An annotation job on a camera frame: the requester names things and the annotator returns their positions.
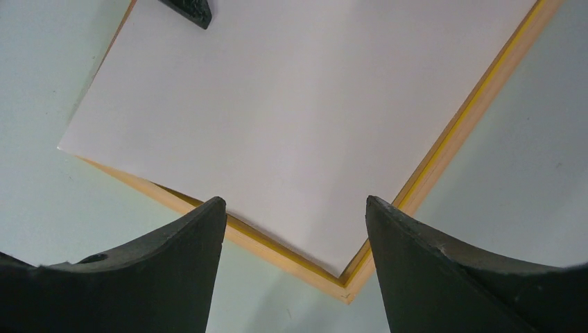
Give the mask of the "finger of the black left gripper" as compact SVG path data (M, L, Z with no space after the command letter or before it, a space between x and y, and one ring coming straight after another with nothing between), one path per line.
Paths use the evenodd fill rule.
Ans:
M212 21L212 11L208 0L160 0L160 2L203 30L207 30Z

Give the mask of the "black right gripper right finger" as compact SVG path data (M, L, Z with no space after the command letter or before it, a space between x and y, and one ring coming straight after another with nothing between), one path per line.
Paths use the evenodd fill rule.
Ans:
M587 265L472 246L376 196L365 222L392 332L586 332Z

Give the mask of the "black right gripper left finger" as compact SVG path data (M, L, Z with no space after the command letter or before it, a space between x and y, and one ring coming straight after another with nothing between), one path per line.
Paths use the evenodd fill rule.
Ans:
M227 226L214 197L78 263L1 255L2 332L204 332Z

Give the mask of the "mountain landscape photo print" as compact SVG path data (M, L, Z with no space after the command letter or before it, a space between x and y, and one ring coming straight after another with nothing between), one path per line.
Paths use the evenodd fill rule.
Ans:
M137 1L59 149L192 198L339 275L532 1Z

